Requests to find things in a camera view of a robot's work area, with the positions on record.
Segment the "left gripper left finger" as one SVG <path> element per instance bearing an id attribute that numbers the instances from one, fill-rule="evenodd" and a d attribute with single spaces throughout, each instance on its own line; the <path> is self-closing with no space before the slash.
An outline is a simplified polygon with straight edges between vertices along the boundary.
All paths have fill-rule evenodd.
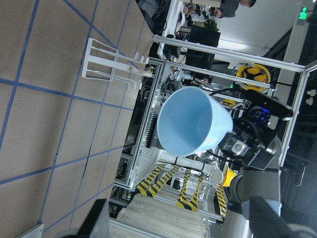
<path id="1" fill-rule="evenodd" d="M 78 238 L 107 238 L 109 234 L 109 210 L 107 199 L 97 199 L 76 236 Z"/>

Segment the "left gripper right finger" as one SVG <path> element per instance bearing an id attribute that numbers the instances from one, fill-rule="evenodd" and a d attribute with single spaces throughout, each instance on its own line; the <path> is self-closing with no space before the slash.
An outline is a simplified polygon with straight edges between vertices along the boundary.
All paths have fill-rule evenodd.
<path id="1" fill-rule="evenodd" d="M 255 238 L 297 237 L 262 197 L 251 197 L 249 221 Z"/>

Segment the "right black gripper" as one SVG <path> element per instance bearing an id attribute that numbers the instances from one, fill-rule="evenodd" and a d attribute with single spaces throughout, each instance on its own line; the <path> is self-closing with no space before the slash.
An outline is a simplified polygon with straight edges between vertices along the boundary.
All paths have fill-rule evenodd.
<path id="1" fill-rule="evenodd" d="M 219 143 L 222 153 L 245 167 L 268 170 L 279 159 L 279 138 L 275 130 L 247 118 L 233 120 L 233 131 Z"/>

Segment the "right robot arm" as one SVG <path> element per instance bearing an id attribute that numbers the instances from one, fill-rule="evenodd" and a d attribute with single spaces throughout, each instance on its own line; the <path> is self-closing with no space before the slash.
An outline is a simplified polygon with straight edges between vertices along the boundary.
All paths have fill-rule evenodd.
<path id="1" fill-rule="evenodd" d="M 236 118 L 233 131 L 219 145 L 221 151 L 242 165 L 230 183 L 230 195 L 221 237 L 245 238 L 250 231 L 252 201 L 280 214 L 280 169 L 282 143 L 277 132 L 247 118 Z"/>

